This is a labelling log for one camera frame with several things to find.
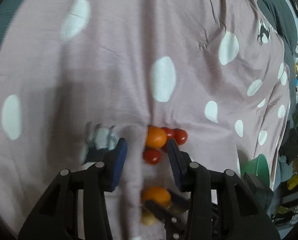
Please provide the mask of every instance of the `bedspread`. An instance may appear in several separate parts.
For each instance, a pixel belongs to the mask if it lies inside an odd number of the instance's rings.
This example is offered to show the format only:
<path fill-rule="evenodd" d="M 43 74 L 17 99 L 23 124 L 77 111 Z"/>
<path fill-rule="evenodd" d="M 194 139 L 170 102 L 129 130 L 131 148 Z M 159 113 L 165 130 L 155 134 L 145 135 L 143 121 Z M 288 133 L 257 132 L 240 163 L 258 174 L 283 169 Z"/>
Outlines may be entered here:
<path fill-rule="evenodd" d="M 86 124 L 115 126 L 128 154 L 106 195 L 114 239 L 161 239 L 140 194 L 174 188 L 143 162 L 148 125 L 185 129 L 209 170 L 263 153 L 274 183 L 289 111 L 281 38 L 256 0 L 25 0 L 0 50 L 0 217 L 15 234 L 55 175 L 85 168 Z"/>

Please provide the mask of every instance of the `green plastic cup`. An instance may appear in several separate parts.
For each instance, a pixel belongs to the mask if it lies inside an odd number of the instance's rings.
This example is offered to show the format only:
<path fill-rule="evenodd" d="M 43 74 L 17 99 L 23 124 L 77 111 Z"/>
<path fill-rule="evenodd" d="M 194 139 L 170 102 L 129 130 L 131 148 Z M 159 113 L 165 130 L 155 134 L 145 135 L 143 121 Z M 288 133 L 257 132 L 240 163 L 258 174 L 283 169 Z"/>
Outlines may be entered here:
<path fill-rule="evenodd" d="M 270 171 L 266 157 L 263 154 L 253 160 L 250 160 L 244 165 L 241 165 L 241 178 L 243 178 L 244 173 L 253 174 L 258 177 L 258 179 L 268 187 L 270 186 Z"/>

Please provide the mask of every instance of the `pink blanket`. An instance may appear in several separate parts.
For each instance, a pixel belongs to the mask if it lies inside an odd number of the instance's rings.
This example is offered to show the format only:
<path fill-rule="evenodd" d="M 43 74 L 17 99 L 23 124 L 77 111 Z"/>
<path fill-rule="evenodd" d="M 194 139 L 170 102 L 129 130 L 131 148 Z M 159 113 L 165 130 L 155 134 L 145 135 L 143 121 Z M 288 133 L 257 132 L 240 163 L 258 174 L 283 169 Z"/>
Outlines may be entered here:
<path fill-rule="evenodd" d="M 141 190 L 174 188 L 166 157 L 143 161 L 148 125 L 185 129 L 181 150 L 210 170 L 263 153 L 273 185 L 290 106 L 283 55 L 256 0 L 25 0 L 0 51 L 0 217 L 17 235 L 56 174 L 84 168 L 88 122 L 128 142 L 107 194 L 114 239 L 164 237 L 140 225 Z"/>

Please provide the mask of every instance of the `pink polka dot sheet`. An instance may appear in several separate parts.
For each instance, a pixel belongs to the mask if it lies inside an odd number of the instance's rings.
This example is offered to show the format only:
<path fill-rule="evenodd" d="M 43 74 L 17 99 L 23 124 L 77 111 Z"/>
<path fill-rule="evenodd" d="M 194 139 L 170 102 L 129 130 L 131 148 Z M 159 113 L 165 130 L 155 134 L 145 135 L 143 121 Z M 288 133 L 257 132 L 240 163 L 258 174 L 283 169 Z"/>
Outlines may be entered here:
<path fill-rule="evenodd" d="M 141 190 L 174 189 L 167 156 L 143 161 L 148 125 L 181 128 L 209 170 L 264 154 L 274 184 L 290 107 L 283 42 L 256 0 L 25 0 L 0 50 L 0 217 L 17 235 L 62 169 L 85 158 L 85 127 L 128 143 L 106 194 L 113 239 L 163 239 L 141 225 Z M 82 217 L 79 218 L 82 232 Z"/>

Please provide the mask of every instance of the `yellow fruit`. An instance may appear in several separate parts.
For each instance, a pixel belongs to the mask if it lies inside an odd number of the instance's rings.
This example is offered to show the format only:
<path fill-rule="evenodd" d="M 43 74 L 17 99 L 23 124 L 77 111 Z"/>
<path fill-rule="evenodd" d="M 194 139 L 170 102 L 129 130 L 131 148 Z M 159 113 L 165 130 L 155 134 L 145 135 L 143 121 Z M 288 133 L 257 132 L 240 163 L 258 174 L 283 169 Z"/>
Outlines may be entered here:
<path fill-rule="evenodd" d="M 149 226 L 153 225 L 156 221 L 157 221 L 157 219 L 151 212 L 143 211 L 142 216 L 141 216 L 142 224 L 149 227 Z"/>
<path fill-rule="evenodd" d="M 146 147 L 159 149 L 167 142 L 167 133 L 162 128 L 149 126 Z"/>
<path fill-rule="evenodd" d="M 144 191 L 142 194 L 142 203 L 146 202 L 147 200 L 153 200 L 164 208 L 167 208 L 171 205 L 170 193 L 165 188 L 161 187 L 151 187 Z"/>

